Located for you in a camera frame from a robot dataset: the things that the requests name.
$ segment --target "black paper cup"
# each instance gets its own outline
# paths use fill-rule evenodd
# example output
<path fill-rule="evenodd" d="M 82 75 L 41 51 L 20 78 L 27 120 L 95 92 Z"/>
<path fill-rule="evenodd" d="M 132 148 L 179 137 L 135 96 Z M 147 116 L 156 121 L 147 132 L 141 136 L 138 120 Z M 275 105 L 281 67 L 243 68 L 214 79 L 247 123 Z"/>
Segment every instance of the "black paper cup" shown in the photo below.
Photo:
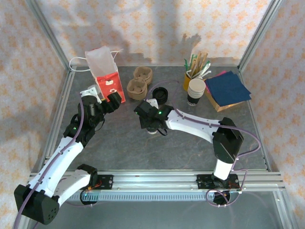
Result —
<path fill-rule="evenodd" d="M 201 79 L 192 79 L 187 90 L 187 103 L 190 106 L 195 106 L 199 99 L 204 94 L 205 82 Z"/>
<path fill-rule="evenodd" d="M 199 102 L 201 97 L 197 98 L 197 99 L 194 99 L 192 98 L 189 94 L 187 95 L 187 103 L 190 105 L 190 106 L 196 106 L 197 103 Z"/>

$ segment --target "black cup lid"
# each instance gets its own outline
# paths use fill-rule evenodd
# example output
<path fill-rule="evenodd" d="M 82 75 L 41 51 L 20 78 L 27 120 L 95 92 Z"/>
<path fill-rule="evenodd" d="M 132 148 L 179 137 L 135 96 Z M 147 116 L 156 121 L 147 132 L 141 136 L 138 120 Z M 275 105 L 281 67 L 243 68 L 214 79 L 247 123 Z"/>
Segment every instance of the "black cup lid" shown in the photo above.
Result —
<path fill-rule="evenodd" d="M 157 87 L 156 89 L 154 89 L 152 94 L 152 97 L 157 100 L 158 105 L 166 103 L 168 92 L 164 87 Z"/>

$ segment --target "brown cup holder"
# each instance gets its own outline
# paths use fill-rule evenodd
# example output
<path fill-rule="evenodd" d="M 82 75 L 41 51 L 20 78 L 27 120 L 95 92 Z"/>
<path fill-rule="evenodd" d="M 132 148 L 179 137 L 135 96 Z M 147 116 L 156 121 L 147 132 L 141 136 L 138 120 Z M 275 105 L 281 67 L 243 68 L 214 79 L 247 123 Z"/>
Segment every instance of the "brown cup holder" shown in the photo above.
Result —
<path fill-rule="evenodd" d="M 142 79 L 132 79 L 127 85 L 128 96 L 135 100 L 143 100 L 147 95 L 147 83 Z"/>
<path fill-rule="evenodd" d="M 133 76 L 135 79 L 143 79 L 149 85 L 153 80 L 153 71 L 151 68 L 146 66 L 137 67 L 134 72 Z"/>

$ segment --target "pink paper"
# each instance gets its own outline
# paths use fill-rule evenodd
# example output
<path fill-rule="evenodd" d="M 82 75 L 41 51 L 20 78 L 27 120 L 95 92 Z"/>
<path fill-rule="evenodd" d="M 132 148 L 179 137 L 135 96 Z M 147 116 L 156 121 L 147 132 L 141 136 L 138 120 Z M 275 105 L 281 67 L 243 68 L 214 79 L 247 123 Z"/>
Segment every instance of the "pink paper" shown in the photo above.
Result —
<path fill-rule="evenodd" d="M 216 76 L 214 76 L 214 77 L 217 77 L 217 76 L 220 76 L 220 75 L 222 75 L 222 74 L 225 74 L 227 71 L 222 71 L 221 73 L 219 73 L 218 75 L 216 75 Z M 210 90 L 209 90 L 209 88 L 208 88 L 208 85 L 206 85 L 206 90 L 208 91 L 208 93 L 210 93 Z"/>

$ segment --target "gray stone surface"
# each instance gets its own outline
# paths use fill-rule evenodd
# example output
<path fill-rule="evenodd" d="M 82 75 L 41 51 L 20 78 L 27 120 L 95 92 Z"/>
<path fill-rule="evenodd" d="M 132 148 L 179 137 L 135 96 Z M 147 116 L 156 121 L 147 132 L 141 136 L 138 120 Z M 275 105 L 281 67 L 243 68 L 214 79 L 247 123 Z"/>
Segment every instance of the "gray stone surface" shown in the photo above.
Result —
<path fill-rule="evenodd" d="M 154 84 L 162 80 L 179 80 L 183 82 L 184 67 L 151 67 L 153 70 Z M 106 115 L 104 127 L 91 139 L 85 149 L 70 165 L 70 170 L 86 163 L 99 170 L 108 169 L 192 169 L 213 170 L 216 163 L 213 145 L 209 142 L 180 131 L 168 131 L 168 136 L 159 133 L 150 135 L 140 128 L 139 117 L 133 112 L 139 101 L 132 100 L 126 92 L 127 83 L 133 78 L 135 67 L 119 67 L 120 78 L 124 88 L 126 102 L 114 113 Z M 238 73 L 236 67 L 211 67 L 215 76 L 223 70 Z M 57 145 L 62 137 L 66 126 L 72 116 L 77 113 L 78 98 L 76 93 L 86 90 L 94 84 L 90 72 L 76 73 L 70 96 L 67 102 L 60 135 Z M 254 123 L 251 118 L 248 103 L 242 103 L 227 110 L 216 112 L 208 99 L 203 96 L 198 105 L 191 107 L 187 104 L 187 92 L 177 83 L 164 83 L 169 92 L 167 104 L 175 98 L 177 108 L 183 112 L 208 118 L 221 120 L 223 117 L 231 118 L 237 127 L 255 133 Z M 255 140 L 246 135 L 242 144 L 241 152 L 256 147 Z M 235 169 L 266 169 L 264 157 L 261 151 L 241 158 Z"/>

